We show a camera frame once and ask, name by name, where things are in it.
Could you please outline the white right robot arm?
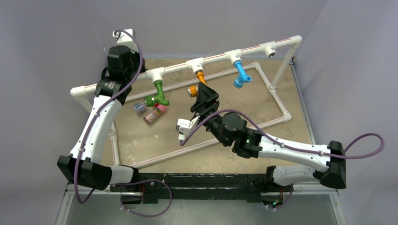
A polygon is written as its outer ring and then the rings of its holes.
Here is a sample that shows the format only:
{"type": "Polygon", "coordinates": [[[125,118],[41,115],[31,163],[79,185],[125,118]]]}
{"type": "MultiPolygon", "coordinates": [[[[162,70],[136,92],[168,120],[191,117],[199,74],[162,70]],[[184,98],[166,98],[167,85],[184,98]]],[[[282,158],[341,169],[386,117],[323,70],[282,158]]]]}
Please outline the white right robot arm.
{"type": "Polygon", "coordinates": [[[346,160],[340,142],[311,145],[276,138],[262,130],[248,128],[249,118],[237,110],[224,110],[221,116],[218,93],[204,83],[196,88],[196,101],[191,112],[224,147],[243,158],[276,158],[306,166],[311,176],[328,188],[345,189],[346,160]]]}

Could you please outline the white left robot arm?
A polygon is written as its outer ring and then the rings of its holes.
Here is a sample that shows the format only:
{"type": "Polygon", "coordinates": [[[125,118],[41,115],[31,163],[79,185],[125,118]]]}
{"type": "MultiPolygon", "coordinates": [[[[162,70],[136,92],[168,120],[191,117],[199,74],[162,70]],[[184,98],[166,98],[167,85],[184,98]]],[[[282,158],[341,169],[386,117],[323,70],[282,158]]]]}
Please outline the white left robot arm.
{"type": "Polygon", "coordinates": [[[57,166],[68,182],[97,190],[119,184],[129,192],[140,185],[135,170],[129,166],[104,166],[102,152],[111,125],[121,111],[131,81],[139,74],[145,62],[141,50],[131,50],[125,45],[110,48],[108,66],[101,73],[101,80],[94,92],[95,98],[88,121],[74,148],[68,156],[60,156],[57,166]]]}

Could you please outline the green water faucet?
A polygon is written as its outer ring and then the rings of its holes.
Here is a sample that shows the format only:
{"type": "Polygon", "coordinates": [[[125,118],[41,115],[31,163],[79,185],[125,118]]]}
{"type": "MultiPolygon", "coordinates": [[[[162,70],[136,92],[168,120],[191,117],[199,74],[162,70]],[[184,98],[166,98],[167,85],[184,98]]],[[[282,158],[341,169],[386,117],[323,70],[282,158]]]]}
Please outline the green water faucet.
{"type": "Polygon", "coordinates": [[[163,91],[163,82],[161,80],[157,80],[154,82],[154,86],[156,87],[157,93],[154,95],[149,95],[144,98],[144,103],[147,107],[155,106],[156,104],[169,106],[170,102],[165,99],[165,94],[163,91]]]}

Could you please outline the pink capped colourful bottle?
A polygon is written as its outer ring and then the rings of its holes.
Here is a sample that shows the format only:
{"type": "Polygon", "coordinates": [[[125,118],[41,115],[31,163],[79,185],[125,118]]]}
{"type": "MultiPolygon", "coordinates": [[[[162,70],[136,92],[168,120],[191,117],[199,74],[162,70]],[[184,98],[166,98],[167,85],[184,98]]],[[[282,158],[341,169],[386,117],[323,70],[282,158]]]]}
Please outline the pink capped colourful bottle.
{"type": "Polygon", "coordinates": [[[149,113],[143,117],[143,121],[150,125],[156,121],[156,119],[167,111],[168,107],[164,105],[157,105],[149,113]]]}

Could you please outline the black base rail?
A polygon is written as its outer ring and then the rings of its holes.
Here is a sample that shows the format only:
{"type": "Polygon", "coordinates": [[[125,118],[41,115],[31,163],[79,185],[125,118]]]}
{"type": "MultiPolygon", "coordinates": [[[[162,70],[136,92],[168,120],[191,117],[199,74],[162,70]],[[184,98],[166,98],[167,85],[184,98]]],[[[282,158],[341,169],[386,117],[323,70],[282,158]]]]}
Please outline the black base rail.
{"type": "Polygon", "coordinates": [[[293,186],[274,183],[271,174],[141,173],[131,183],[112,185],[111,192],[142,195],[143,203],[173,200],[244,200],[274,207],[291,196],[293,186]]]}

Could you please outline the clear plastic cup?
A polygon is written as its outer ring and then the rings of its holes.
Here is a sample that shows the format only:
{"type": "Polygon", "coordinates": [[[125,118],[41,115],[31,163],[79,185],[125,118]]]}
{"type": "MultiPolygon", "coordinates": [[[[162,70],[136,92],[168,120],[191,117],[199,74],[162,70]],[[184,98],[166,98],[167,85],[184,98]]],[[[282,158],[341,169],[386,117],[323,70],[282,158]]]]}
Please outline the clear plastic cup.
{"type": "Polygon", "coordinates": [[[142,115],[146,112],[147,107],[145,104],[138,102],[133,105],[133,110],[137,116],[142,115]]]}

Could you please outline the blue water faucet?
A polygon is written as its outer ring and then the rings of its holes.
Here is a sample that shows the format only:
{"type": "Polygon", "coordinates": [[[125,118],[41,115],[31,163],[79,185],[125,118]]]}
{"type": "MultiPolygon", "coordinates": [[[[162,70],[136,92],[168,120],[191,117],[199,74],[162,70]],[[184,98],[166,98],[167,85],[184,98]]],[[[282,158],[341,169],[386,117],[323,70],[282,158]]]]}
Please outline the blue water faucet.
{"type": "Polygon", "coordinates": [[[251,82],[252,78],[247,75],[240,60],[235,61],[233,65],[237,69],[237,72],[239,73],[238,77],[234,80],[233,85],[235,88],[240,89],[244,86],[245,83],[251,82]]]}

